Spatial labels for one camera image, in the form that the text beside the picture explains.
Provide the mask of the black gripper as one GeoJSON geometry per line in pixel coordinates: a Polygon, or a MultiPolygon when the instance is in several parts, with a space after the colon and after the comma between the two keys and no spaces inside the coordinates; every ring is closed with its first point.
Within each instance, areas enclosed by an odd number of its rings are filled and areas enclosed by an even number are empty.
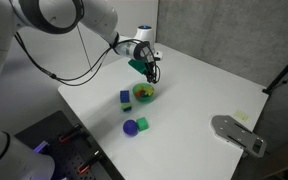
{"type": "Polygon", "coordinates": [[[157,51],[149,41],[140,41],[136,45],[136,48],[139,50],[140,59],[146,64],[147,82],[154,84],[158,83],[161,77],[161,70],[156,63],[163,59],[163,53],[161,51],[157,51]]]}

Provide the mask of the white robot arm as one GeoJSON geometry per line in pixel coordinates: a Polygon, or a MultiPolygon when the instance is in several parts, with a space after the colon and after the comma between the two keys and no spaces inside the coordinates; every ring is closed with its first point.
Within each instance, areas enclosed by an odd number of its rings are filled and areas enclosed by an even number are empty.
{"type": "MultiPolygon", "coordinates": [[[[149,83],[157,83],[152,28],[141,25],[133,38],[116,31],[118,15],[107,0],[0,0],[0,75],[13,39],[30,27],[49,34],[65,34],[78,24],[102,37],[116,54],[140,61],[149,83]]],[[[49,155],[30,149],[7,132],[0,131],[0,180],[50,180],[55,162],[49,155]]]]}

